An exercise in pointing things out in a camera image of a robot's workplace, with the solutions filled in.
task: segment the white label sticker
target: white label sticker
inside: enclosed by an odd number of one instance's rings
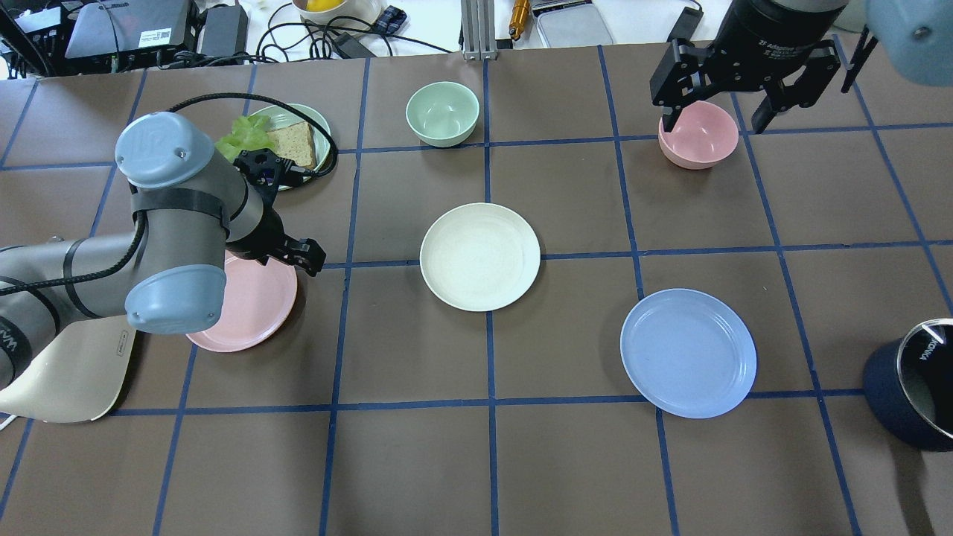
[[[172,39],[172,29],[163,28],[162,30],[143,31],[139,34],[139,48],[157,47],[159,45],[168,45]]]

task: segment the power adapter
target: power adapter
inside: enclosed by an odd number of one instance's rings
[[[358,57],[376,57],[375,54],[361,45],[360,41],[351,37],[347,32],[341,33],[335,37],[335,49],[337,55],[344,59]]]
[[[695,34],[695,30],[699,27],[703,15],[704,12],[702,10],[696,10],[695,8],[686,7],[681,10],[679,20],[675,21],[675,27],[672,28],[672,32],[668,34],[666,41],[671,42],[672,39],[676,38],[691,41],[692,35]]]
[[[207,57],[231,56],[245,51],[247,40],[248,15],[241,6],[220,6],[205,12],[199,53]]]

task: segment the light blue joint cap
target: light blue joint cap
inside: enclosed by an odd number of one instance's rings
[[[215,144],[178,113],[139,117],[119,135],[116,164],[139,188],[165,188],[202,171],[215,155]]]
[[[222,316],[225,271],[210,264],[177,266],[143,279],[126,296],[126,319],[139,331],[197,333]]]
[[[925,86],[953,86],[950,0],[869,0],[867,26],[904,78]]]

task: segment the lettuce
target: lettuce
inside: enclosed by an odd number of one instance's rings
[[[215,148],[230,162],[242,151],[274,150],[274,142],[265,132],[270,122],[269,117],[261,115],[238,117],[232,122],[232,133],[215,142]]]

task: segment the blue plate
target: blue plate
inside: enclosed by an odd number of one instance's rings
[[[751,391],[758,369],[741,318],[697,290],[663,290],[640,301],[622,324],[619,348],[639,392],[689,419],[731,411]]]

